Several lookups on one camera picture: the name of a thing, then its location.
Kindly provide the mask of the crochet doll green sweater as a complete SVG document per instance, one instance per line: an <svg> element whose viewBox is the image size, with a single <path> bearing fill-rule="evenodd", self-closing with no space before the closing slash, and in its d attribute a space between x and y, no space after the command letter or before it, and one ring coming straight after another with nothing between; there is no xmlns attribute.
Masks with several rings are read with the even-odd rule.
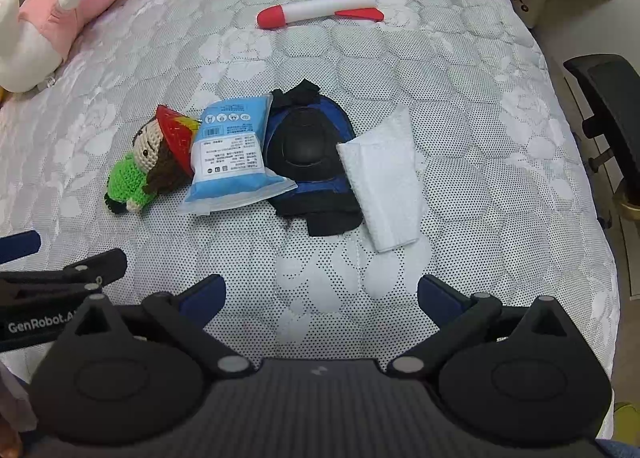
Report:
<svg viewBox="0 0 640 458"><path fill-rule="evenodd" d="M116 215L140 212L155 198L188 184L194 175L191 147L201 122L158 105L154 117L112 167L104 202Z"/></svg>

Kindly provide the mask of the blue wet wipes pack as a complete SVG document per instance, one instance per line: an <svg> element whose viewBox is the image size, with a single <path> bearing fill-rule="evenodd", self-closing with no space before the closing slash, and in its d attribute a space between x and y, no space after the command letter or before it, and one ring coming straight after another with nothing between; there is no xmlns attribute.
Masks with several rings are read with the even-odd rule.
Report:
<svg viewBox="0 0 640 458"><path fill-rule="evenodd" d="M232 98L208 106L191 146L193 178L181 214L208 215L292 192L297 184L265 166L272 97Z"/></svg>

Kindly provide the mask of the blue black knee pad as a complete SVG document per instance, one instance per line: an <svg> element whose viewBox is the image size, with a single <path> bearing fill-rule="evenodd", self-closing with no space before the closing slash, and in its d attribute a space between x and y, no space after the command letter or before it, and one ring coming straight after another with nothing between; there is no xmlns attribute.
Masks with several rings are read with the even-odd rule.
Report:
<svg viewBox="0 0 640 458"><path fill-rule="evenodd" d="M354 138L343 108L310 81L272 92L265 165L296 183L296 189L269 200L277 216L301 218L311 237L341 235L360 226L360 205L336 149Z"/></svg>

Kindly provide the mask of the white paper towel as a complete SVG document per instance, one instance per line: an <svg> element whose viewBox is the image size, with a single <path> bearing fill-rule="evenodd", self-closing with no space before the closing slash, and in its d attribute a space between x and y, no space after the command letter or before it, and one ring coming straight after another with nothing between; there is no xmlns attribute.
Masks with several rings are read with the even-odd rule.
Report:
<svg viewBox="0 0 640 458"><path fill-rule="evenodd" d="M423 198L409 109L397 106L378 126L336 149L375 251L416 242Z"/></svg>

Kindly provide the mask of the pink white plush toy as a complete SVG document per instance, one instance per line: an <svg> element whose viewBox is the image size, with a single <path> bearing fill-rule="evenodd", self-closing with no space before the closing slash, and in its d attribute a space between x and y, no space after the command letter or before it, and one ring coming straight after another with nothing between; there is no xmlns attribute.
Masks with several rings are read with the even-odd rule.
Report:
<svg viewBox="0 0 640 458"><path fill-rule="evenodd" d="M66 61L88 22L116 0L1 0L1 87L23 93Z"/></svg>

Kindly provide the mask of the black office chair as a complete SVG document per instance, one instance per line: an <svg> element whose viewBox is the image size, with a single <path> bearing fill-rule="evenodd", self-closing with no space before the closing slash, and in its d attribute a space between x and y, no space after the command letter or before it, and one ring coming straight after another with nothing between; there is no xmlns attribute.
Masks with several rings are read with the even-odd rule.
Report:
<svg viewBox="0 0 640 458"><path fill-rule="evenodd" d="M625 178L639 176L639 74L617 54L590 54L563 62L593 113L592 137L603 135Z"/></svg>

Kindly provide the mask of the red white toy rocket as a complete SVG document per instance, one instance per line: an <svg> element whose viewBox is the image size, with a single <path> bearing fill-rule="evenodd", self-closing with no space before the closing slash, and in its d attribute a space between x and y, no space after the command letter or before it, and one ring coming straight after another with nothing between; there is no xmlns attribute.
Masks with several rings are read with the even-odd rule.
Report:
<svg viewBox="0 0 640 458"><path fill-rule="evenodd" d="M271 30L293 22L332 16L371 22L384 19L384 14L376 7L376 0L308 0L265 8L257 14L256 22L259 28Z"/></svg>

